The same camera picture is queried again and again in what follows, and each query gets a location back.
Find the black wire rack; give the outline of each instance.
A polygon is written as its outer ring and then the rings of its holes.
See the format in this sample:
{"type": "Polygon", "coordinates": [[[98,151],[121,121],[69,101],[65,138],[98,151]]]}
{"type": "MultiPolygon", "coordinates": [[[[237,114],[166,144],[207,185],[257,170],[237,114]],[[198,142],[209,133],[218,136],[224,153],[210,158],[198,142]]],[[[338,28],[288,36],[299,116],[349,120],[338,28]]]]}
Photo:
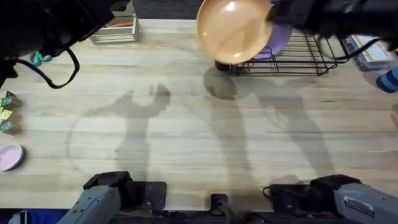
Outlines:
{"type": "MultiPolygon", "coordinates": [[[[338,40],[342,52],[348,55],[348,51],[342,40],[338,40]]],[[[329,40],[322,42],[323,51],[335,58],[336,49],[333,49],[329,40]]],[[[293,31],[289,43],[277,55],[272,54],[272,49],[264,49],[263,52],[271,56],[267,59],[252,59],[247,62],[231,65],[229,70],[237,75],[258,74],[258,75],[301,75],[301,76],[321,76],[327,74],[331,69],[339,64],[346,63],[347,60],[333,60],[320,53],[320,49],[315,36],[304,34],[303,32],[293,31]]]]}

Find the pink bowl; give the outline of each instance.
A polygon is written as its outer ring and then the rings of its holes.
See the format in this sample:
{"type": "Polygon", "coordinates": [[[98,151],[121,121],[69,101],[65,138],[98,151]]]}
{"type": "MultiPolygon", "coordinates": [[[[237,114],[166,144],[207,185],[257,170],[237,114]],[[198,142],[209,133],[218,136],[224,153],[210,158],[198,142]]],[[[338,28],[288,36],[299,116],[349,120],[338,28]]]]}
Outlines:
{"type": "Polygon", "coordinates": [[[24,157],[24,150],[18,144],[10,144],[0,148],[0,170],[15,168],[24,157]]]}

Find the wooden table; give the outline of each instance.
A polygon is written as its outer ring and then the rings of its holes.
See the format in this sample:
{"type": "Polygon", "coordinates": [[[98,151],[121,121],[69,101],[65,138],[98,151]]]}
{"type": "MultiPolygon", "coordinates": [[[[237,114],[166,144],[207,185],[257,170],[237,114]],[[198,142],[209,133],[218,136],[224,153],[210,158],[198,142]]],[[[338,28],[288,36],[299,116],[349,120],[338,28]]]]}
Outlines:
{"type": "MultiPolygon", "coordinates": [[[[143,20],[136,44],[76,44],[81,71],[60,90],[18,66],[3,90],[24,101],[24,132],[0,143],[28,156],[0,174],[0,207],[69,208],[112,170],[166,182],[168,209],[204,209],[216,192],[265,209],[263,186],[327,174],[398,195],[397,98],[366,81],[375,73],[350,62],[319,78],[227,76],[194,22],[143,20]]],[[[66,54],[41,66],[57,83],[72,68],[66,54]]]]}

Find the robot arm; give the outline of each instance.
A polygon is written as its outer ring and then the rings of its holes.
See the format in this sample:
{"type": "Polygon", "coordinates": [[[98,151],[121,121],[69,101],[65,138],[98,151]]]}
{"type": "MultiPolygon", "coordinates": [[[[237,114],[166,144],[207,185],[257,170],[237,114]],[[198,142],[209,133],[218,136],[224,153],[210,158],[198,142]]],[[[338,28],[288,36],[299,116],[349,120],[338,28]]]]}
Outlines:
{"type": "Polygon", "coordinates": [[[107,224],[121,206],[117,187],[95,186],[85,190],[58,224],[107,224]]]}
{"type": "Polygon", "coordinates": [[[362,224],[391,224],[398,220],[398,198],[364,184],[342,185],[334,192],[340,215],[362,224]]]}
{"type": "Polygon", "coordinates": [[[271,185],[269,192],[275,212],[330,212],[362,224],[393,224],[398,220],[397,197],[345,175],[320,177],[309,185],[271,185]]]}
{"type": "Polygon", "coordinates": [[[396,0],[278,0],[268,19],[325,38],[371,35],[398,47],[396,0]]]}

